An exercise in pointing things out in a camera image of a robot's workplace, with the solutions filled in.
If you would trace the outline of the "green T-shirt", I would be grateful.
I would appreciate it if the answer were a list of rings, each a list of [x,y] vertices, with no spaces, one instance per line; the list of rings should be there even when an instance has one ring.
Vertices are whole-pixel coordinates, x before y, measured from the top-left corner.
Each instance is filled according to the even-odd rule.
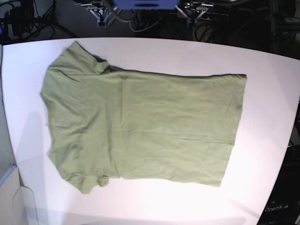
[[[49,159],[81,193],[111,178],[218,187],[242,114],[246,75],[113,70],[74,42],[47,69]]]

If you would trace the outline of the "blue box overhead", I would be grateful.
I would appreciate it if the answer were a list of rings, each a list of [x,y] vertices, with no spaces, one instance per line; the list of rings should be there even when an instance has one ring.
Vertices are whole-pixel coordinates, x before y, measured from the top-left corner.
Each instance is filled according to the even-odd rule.
[[[175,9],[180,0],[114,0],[114,4],[124,10],[130,9]]]

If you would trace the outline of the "white plastic bin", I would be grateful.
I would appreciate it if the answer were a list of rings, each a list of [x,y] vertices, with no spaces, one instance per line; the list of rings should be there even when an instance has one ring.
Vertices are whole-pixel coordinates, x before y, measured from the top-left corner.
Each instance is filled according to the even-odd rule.
[[[2,225],[38,225],[33,192],[21,186],[14,165],[0,179],[0,223]]]

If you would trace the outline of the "black OpenArm case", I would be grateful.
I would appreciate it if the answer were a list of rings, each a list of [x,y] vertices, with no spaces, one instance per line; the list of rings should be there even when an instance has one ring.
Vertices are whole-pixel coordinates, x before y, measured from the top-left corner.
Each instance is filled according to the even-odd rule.
[[[300,146],[290,142],[259,225],[295,225],[300,216]]]

